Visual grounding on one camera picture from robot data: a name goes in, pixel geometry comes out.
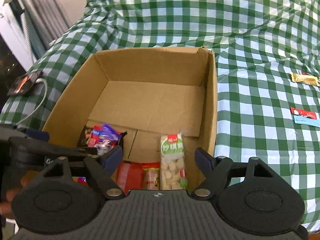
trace white cable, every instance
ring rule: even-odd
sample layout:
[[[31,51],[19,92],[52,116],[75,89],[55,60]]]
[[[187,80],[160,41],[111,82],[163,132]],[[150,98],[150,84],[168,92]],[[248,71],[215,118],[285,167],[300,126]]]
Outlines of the white cable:
[[[38,78],[36,80],[36,84],[39,84],[39,83],[43,83],[44,84],[44,96],[42,98],[42,101],[40,102],[39,106],[37,106],[36,109],[31,112],[31,114],[29,114],[25,118],[21,119],[19,122],[16,123],[16,125],[21,124],[22,122],[27,120],[30,116],[32,116],[39,109],[39,107],[42,105],[42,103],[44,102],[45,97],[47,96],[47,92],[48,92],[48,83],[47,83],[47,81],[45,79]]]

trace gingham fabric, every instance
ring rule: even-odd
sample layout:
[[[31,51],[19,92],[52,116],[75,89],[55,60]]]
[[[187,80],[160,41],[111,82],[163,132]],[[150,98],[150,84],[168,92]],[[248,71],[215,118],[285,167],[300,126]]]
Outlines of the gingham fabric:
[[[24,126],[42,128],[88,56],[125,47],[205,46],[216,55],[218,126],[215,155],[258,156],[305,201],[302,224],[320,229],[320,128],[295,124],[289,107],[320,112],[319,88],[290,81],[319,76],[319,0],[88,0],[84,17],[32,69],[49,92]],[[44,90],[10,98],[2,123],[15,124]]]

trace human hand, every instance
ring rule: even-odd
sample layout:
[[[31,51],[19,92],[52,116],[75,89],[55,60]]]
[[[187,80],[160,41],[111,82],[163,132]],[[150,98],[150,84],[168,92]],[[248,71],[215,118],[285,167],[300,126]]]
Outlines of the human hand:
[[[18,188],[14,188],[14,189],[10,189],[7,191],[6,193],[6,202],[1,202],[0,203],[0,215],[6,217],[6,218],[13,218],[13,214],[12,214],[12,210],[11,210],[11,203],[12,200],[14,199],[14,197],[18,194],[18,192],[25,187],[29,181],[31,181],[31,177],[28,175],[25,175],[24,177],[22,177],[21,181],[20,181],[20,187]]]

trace red label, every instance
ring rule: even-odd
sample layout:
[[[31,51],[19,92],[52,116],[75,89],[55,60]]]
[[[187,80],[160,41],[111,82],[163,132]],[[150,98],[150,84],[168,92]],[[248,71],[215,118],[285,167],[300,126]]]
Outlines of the red label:
[[[301,116],[304,116],[304,117],[307,117],[307,118],[311,118],[311,119],[317,119],[316,113],[314,113],[314,112],[301,110],[301,109],[296,109],[296,108],[293,108],[293,107],[290,107],[290,111],[291,111],[291,114],[301,115]]]
[[[178,142],[178,136],[176,134],[168,134],[168,143]]]
[[[183,170],[180,171],[180,177],[182,177],[182,178],[186,178],[186,177],[187,177],[187,176],[186,176],[186,170],[185,170],[185,169],[183,169]]]
[[[88,140],[88,147],[94,147],[96,143],[99,142],[100,131],[102,130],[101,126],[95,125],[90,133],[90,138]]]

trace phone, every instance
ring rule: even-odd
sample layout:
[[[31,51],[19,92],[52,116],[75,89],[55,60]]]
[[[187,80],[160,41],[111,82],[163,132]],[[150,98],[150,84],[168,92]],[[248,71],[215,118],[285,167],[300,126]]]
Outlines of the phone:
[[[34,87],[36,80],[41,78],[42,75],[43,72],[41,70],[36,70],[18,77],[9,89],[7,96],[27,95]]]

